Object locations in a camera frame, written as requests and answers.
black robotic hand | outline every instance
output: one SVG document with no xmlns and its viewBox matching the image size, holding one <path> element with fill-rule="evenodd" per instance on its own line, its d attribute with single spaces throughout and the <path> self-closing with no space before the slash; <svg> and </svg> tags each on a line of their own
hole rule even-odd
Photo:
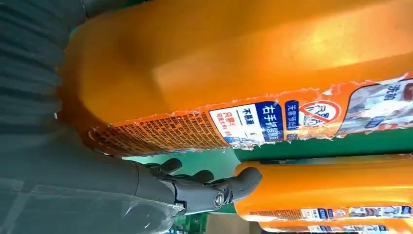
<svg viewBox="0 0 413 234">
<path fill-rule="evenodd" d="M 175 197 L 175 204 L 181 205 L 181 214 L 194 214 L 214 211 L 223 205 L 248 196 L 258 186 L 262 175 L 256 168 L 246 168 L 238 176 L 214 180 L 208 170 L 194 175 L 171 175 L 182 167 L 177 158 L 171 158 L 163 164 L 144 165 L 150 173 L 170 188 Z"/>
</svg>

orange detergent bottle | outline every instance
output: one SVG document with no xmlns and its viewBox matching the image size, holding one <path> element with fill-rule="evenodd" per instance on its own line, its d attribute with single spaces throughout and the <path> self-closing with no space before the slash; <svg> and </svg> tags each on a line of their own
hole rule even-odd
<svg viewBox="0 0 413 234">
<path fill-rule="evenodd" d="M 413 125 L 411 0 L 156 0 L 67 49 L 59 118 L 134 156 Z"/>
<path fill-rule="evenodd" d="M 235 203 L 248 221 L 331 221 L 405 219 L 412 216 L 411 155 L 352 156 L 249 162 L 236 173 L 256 167 L 258 188 Z"/>
<path fill-rule="evenodd" d="M 269 233 L 366 233 L 412 234 L 412 219 L 356 219 L 331 222 L 278 221 L 262 222 L 260 226 Z"/>
</svg>

product label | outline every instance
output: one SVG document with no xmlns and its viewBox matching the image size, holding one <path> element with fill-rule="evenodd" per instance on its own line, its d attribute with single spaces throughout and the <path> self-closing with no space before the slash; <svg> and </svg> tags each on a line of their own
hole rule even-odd
<svg viewBox="0 0 413 234">
<path fill-rule="evenodd" d="M 351 208 L 306 208 L 300 210 L 273 210 L 251 212 L 253 216 L 272 217 L 272 220 L 329 221 L 340 219 L 410 218 L 411 206 L 376 206 Z"/>
<path fill-rule="evenodd" d="M 325 92 L 302 89 L 93 126 L 89 136 L 105 153 L 136 156 L 252 149 L 412 126 L 413 73 L 407 73 L 382 82 L 336 84 Z"/>
<path fill-rule="evenodd" d="M 352 226 L 291 226 L 291 227 L 273 227 L 265 228 L 271 233 L 360 233 L 360 234 L 388 234 L 384 225 L 352 225 Z"/>
</svg>

logo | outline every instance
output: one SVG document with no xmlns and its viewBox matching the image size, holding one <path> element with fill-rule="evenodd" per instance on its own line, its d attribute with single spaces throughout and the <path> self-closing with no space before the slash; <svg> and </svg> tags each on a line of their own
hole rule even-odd
<svg viewBox="0 0 413 234">
<path fill-rule="evenodd" d="M 335 120 L 340 114 L 340 107 L 327 100 L 309 102 L 300 107 L 300 125 L 319 127 Z"/>
</svg>

